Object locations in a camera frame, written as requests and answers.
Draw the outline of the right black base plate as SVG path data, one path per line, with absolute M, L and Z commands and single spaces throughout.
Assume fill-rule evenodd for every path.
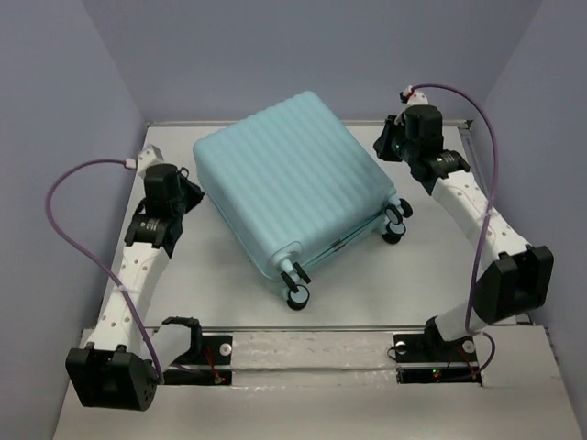
M 429 346 L 423 334 L 403 333 L 393 336 L 386 354 L 396 365 L 399 384 L 482 384 L 471 337 Z

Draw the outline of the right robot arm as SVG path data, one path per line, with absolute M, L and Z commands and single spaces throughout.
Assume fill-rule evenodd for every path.
M 476 248 L 469 299 L 426 323 L 422 348 L 433 359 L 450 354 L 456 340 L 541 307 L 554 266 L 548 247 L 531 245 L 488 205 L 468 162 L 444 147 L 442 126 L 435 106 L 412 105 L 387 116 L 373 145 L 378 159 L 406 163 Z

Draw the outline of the metal rail on table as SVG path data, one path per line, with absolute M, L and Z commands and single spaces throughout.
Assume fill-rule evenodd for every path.
M 369 324 L 369 325 L 270 325 L 270 326 L 211 326 L 202 325 L 203 331 L 208 333 L 234 333 L 234 332 L 320 332 L 320 331 L 397 331 L 420 332 L 424 330 L 423 324 Z

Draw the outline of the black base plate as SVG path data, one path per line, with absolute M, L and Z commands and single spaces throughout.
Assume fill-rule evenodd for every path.
M 471 337 L 429 346 L 423 334 L 403 333 L 393 336 L 386 354 L 396 365 L 399 384 L 482 384 Z
M 233 335 L 203 334 L 199 352 L 193 350 L 174 360 L 164 371 L 170 386 L 213 386 L 232 384 Z

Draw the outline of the light blue suitcase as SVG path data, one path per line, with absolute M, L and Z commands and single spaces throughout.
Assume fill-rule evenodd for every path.
M 194 143 L 197 179 L 259 273 L 304 309 L 312 270 L 377 233 L 389 244 L 412 214 L 392 179 L 313 92 Z

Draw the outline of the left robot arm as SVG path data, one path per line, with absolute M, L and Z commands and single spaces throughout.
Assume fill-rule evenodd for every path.
M 164 371 L 177 359 L 192 362 L 203 351 L 202 327 L 193 317 L 164 319 L 149 335 L 144 319 L 161 275 L 183 234 L 183 218 L 204 198 L 182 169 L 151 165 L 143 174 L 144 197 L 124 237 L 114 288 L 103 315 L 82 348 L 65 360 L 84 407 L 146 411 Z

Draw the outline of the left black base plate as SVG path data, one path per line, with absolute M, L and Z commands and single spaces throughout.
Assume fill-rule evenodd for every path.
M 232 384 L 233 335 L 203 334 L 199 352 L 193 350 L 174 360 L 164 371 L 170 386 L 213 386 Z

